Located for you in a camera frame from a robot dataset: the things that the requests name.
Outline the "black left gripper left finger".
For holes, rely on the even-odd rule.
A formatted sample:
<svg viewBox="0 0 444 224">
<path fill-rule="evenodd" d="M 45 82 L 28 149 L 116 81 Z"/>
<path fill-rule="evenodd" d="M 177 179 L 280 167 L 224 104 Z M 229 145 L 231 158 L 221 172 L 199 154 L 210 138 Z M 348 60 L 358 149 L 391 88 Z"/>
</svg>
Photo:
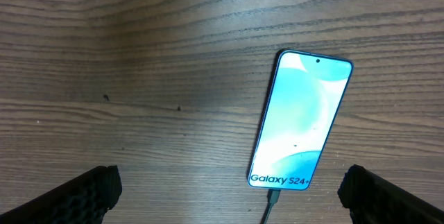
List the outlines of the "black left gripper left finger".
<svg viewBox="0 0 444 224">
<path fill-rule="evenodd" d="M 118 166 L 98 166 L 1 215 L 1 224 L 101 224 L 122 194 Z"/>
</svg>

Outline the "Samsung Galaxy smartphone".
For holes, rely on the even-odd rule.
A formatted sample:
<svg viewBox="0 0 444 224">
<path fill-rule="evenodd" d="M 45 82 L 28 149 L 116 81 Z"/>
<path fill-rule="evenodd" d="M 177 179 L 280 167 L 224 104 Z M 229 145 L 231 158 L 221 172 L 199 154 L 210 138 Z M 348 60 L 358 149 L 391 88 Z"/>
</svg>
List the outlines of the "Samsung Galaxy smartphone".
<svg viewBox="0 0 444 224">
<path fill-rule="evenodd" d="M 278 53 L 248 172 L 250 186 L 298 191 L 310 186 L 353 69 L 343 58 Z"/>
</svg>

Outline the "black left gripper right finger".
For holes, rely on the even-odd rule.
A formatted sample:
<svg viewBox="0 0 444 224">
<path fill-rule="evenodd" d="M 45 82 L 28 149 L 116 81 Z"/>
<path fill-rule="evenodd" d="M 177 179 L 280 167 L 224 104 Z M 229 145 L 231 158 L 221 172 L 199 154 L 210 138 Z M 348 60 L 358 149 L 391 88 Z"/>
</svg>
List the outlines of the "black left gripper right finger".
<svg viewBox="0 0 444 224">
<path fill-rule="evenodd" d="M 443 224 L 443 211 L 359 165 L 337 191 L 353 224 Z"/>
</svg>

